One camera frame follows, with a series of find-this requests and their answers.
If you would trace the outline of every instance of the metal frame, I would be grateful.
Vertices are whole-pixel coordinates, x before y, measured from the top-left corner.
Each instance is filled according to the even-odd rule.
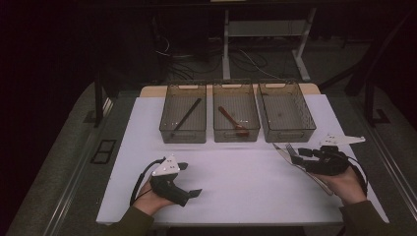
[[[297,49],[292,50],[292,55],[294,57],[295,63],[297,65],[297,68],[300,72],[301,78],[304,82],[309,82],[310,76],[309,73],[307,72],[307,68],[304,65],[303,59],[302,59],[302,55],[303,55],[303,51],[304,48],[306,46],[306,42],[307,39],[309,37],[309,33],[310,33],[310,29],[311,26],[313,24],[313,19],[314,16],[316,14],[316,8],[312,8],[310,10],[309,16],[307,17],[307,20],[304,23],[304,27],[301,31],[301,33],[291,33],[291,35],[301,35],[301,41],[300,44],[298,45]],[[273,23],[278,23],[278,22],[282,22],[282,21],[275,21],[275,22],[268,22],[270,24]],[[246,24],[245,27],[249,27],[250,26],[250,22],[245,22],[242,24]],[[257,32],[254,35],[256,36],[260,36],[262,33],[261,32]],[[279,33],[279,31],[277,30],[269,30],[269,32],[266,32],[265,34],[266,36],[274,36],[274,35],[278,35],[278,36],[284,36],[284,35],[288,35],[285,33]],[[223,79],[224,80],[230,80],[230,62],[229,62],[229,36],[230,36],[230,22],[229,22],[229,11],[225,10],[224,13],[224,39],[223,39],[223,57],[222,57],[222,66],[223,66]],[[244,34],[233,34],[233,36],[249,36],[249,34],[245,31]]]

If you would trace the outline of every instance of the dark background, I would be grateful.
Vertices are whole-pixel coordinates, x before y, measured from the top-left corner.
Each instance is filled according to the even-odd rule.
[[[154,30],[148,23],[152,14],[91,12],[80,10],[72,1],[9,0],[0,4],[3,235],[85,88],[100,75],[107,93],[117,96],[120,89],[157,84],[164,70],[153,52],[158,38],[149,34]],[[374,7],[320,8],[311,37],[372,38],[375,27],[370,26],[378,22],[383,27],[381,17],[386,14]],[[221,33],[218,12],[204,11],[201,18],[202,13],[184,11],[181,16],[165,12],[162,19],[169,24],[162,33],[177,47],[189,45],[192,53],[204,57],[208,37]],[[196,16],[200,20],[185,24]],[[415,16],[404,25],[372,78],[390,94],[401,94],[394,103],[417,127],[417,99],[410,100],[417,92],[413,77],[417,70]],[[392,78],[398,87],[388,83]]]

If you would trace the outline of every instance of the wire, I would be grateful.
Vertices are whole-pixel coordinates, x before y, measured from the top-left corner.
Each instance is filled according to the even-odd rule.
[[[137,200],[137,199],[139,199],[141,196],[143,196],[143,195],[145,195],[145,194],[149,193],[151,190],[152,190],[152,188],[150,188],[150,189],[149,189],[149,190],[147,190],[146,192],[144,192],[144,193],[140,194],[140,195],[136,198],[136,200]]]
[[[148,172],[148,170],[155,164],[160,164],[162,163],[166,158],[164,157],[163,159],[158,159],[154,162],[152,162],[150,165],[147,166],[147,168],[145,168],[144,172],[141,173],[141,175],[139,175],[138,181],[136,182],[135,188],[133,189],[132,192],[132,196],[130,199],[130,206],[135,202],[135,200],[137,199],[136,194],[138,193],[139,187],[141,187],[142,181],[144,181],[145,178],[145,174]]]
[[[368,174],[366,173],[366,171],[365,171],[365,169],[364,169],[364,167],[362,166],[362,164],[361,163],[359,163],[359,161],[358,160],[356,160],[356,159],[354,159],[354,158],[352,158],[352,157],[350,157],[350,156],[347,156],[347,158],[349,158],[349,159],[351,159],[351,160],[353,160],[353,161],[355,161],[360,167],[361,167],[361,169],[362,169],[362,171],[363,171],[363,173],[364,173],[364,175],[365,175],[365,185],[368,187],[368,183],[369,183],[369,181],[368,181]]]
[[[258,71],[260,71],[260,72],[262,72],[262,73],[264,73],[265,75],[267,75],[267,76],[271,76],[271,77],[273,77],[273,78],[276,78],[276,79],[279,79],[279,80],[282,80],[281,78],[279,78],[279,77],[276,77],[276,76],[274,76],[274,75],[271,75],[270,73],[267,73],[267,72],[265,72],[265,71],[263,71],[261,68],[259,68],[258,66],[257,66],[257,64],[252,60],[252,58],[248,55],[248,54],[246,54],[246,52],[244,52],[243,50],[241,50],[241,49],[239,49],[239,51],[240,52],[242,52],[251,62],[252,62],[252,64],[255,66],[255,68],[257,68],[258,69]]]

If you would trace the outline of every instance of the person's right hand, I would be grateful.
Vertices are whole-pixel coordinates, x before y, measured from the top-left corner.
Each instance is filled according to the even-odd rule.
[[[324,181],[341,198],[345,206],[367,201],[359,178],[350,166],[344,173],[334,176],[311,174]]]

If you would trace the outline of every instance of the black cable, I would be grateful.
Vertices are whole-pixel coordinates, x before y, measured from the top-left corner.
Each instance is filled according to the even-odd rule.
[[[138,181],[136,182],[135,188],[133,189],[132,192],[132,196],[130,199],[130,206],[135,202],[135,200],[137,199],[136,194],[138,193],[139,187],[141,187],[142,181],[144,181],[145,175],[147,174],[148,170],[155,164],[160,164],[165,160],[165,157],[163,159],[158,159],[154,162],[152,162],[150,165],[147,166],[147,168],[145,168],[144,172],[141,173],[141,175],[139,175]]]
[[[143,195],[145,195],[145,194],[149,193],[151,190],[152,190],[152,188],[148,189],[146,192],[144,192],[144,193],[142,193],[141,195],[137,196],[137,197],[136,197],[136,200],[137,200],[137,199],[139,199],[141,196],[143,196]]]

